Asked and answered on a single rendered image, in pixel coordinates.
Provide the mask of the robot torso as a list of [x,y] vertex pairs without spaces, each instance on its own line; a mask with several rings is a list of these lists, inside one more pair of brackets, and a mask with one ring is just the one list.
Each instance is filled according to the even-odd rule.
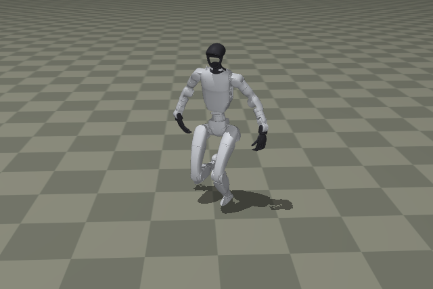
[[213,68],[206,66],[201,73],[201,84],[204,103],[209,111],[212,111],[212,118],[208,121],[208,132],[210,135],[223,136],[229,119],[225,118],[225,111],[233,99],[233,86],[229,81],[229,75],[233,73],[222,68],[220,74],[210,72]]

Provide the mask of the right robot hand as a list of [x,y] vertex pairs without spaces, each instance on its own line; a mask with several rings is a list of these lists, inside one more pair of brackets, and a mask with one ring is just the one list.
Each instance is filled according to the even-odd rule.
[[185,133],[191,133],[191,131],[189,131],[188,128],[185,127],[183,121],[182,121],[183,117],[181,115],[181,113],[177,114],[177,118],[175,118],[175,120],[178,122],[178,125],[181,127],[181,129],[185,132]]

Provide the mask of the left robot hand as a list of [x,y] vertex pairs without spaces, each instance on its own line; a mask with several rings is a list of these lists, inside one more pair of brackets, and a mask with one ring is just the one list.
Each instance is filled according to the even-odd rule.
[[251,146],[254,146],[257,143],[256,147],[254,149],[252,149],[254,151],[258,151],[258,150],[265,148],[266,141],[267,141],[267,137],[266,137],[267,132],[263,132],[263,126],[262,125],[259,126],[258,132],[260,134],[259,134],[257,140],[251,145]]

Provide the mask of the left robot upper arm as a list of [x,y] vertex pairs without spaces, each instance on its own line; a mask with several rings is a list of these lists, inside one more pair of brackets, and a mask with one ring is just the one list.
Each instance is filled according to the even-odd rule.
[[246,97],[248,97],[248,105],[251,108],[256,107],[253,98],[257,97],[256,94],[253,92],[251,87],[247,84],[244,77],[240,74],[231,73],[229,75],[229,81],[231,85],[235,88],[238,88]]

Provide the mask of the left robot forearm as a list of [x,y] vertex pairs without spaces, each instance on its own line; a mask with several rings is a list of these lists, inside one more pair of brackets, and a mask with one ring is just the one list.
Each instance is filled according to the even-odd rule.
[[259,100],[258,97],[254,97],[253,98],[253,102],[255,104],[255,108],[253,109],[255,115],[256,115],[256,119],[257,119],[257,123],[258,123],[258,128],[260,125],[263,126],[263,132],[267,132],[269,129],[269,126],[267,124],[267,119],[265,118],[264,112],[263,112],[263,105],[261,103],[261,101]]

